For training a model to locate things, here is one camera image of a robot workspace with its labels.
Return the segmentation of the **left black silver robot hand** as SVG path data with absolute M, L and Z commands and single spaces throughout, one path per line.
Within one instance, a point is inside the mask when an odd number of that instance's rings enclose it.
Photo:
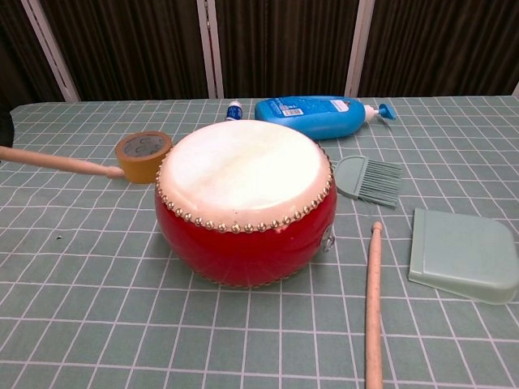
M 11 107 L 1 96 L 0 142 L 3 147 L 13 147 L 15 126 L 11 116 Z

